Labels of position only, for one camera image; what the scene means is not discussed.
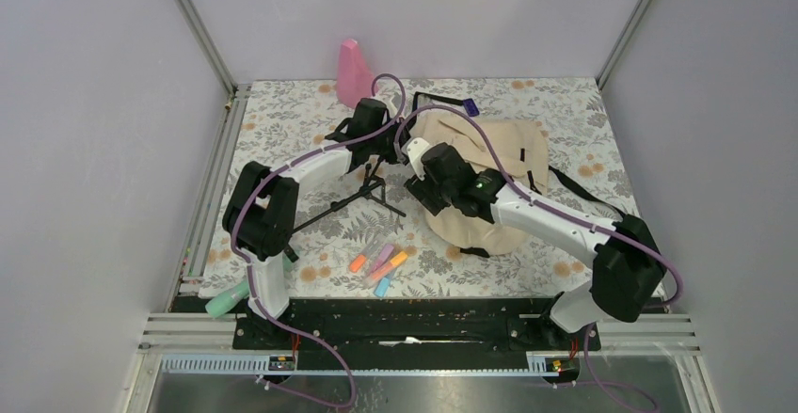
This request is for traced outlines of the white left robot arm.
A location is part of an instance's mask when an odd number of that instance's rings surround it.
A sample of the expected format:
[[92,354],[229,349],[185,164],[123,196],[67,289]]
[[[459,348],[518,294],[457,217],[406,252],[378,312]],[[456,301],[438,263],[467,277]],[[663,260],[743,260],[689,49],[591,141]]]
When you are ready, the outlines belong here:
[[268,347],[279,348],[292,335],[290,320],[281,316],[289,306],[282,258],[295,232],[298,201],[374,157],[387,160],[397,129],[385,103],[365,98],[318,148],[279,167],[253,161],[242,168],[222,227],[231,251],[245,262],[248,304],[261,316],[255,333]]

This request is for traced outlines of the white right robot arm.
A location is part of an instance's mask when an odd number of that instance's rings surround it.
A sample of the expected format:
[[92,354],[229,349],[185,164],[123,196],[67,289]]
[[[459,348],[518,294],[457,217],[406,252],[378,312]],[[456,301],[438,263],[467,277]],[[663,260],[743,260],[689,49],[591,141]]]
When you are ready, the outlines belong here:
[[446,144],[413,138],[402,148],[413,168],[408,192],[432,215],[455,210],[464,217],[509,227],[556,246],[587,265],[590,281],[558,294],[539,327],[554,349],[572,342],[583,327],[608,318],[634,323],[664,277],[645,222],[581,214],[508,181],[492,168],[476,172]]

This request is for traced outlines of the cream canvas backpack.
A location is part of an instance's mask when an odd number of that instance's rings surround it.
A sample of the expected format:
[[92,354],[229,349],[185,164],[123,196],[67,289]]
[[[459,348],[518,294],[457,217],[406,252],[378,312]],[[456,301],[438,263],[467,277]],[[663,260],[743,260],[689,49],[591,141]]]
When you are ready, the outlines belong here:
[[[432,93],[414,93],[413,111],[424,105],[448,105],[465,112],[463,101]],[[539,127],[527,119],[472,118],[485,132],[505,170],[521,185],[539,194],[546,194],[549,175],[575,196],[601,204],[603,201],[588,193],[562,171],[549,165],[548,142]],[[432,145],[447,143],[457,149],[475,171],[496,168],[487,145],[479,133],[461,117],[449,112],[423,112],[410,131]],[[527,239],[527,234],[509,227],[492,225],[480,218],[462,215],[454,208],[424,217],[430,229],[442,240],[465,254],[489,258],[511,253]]]

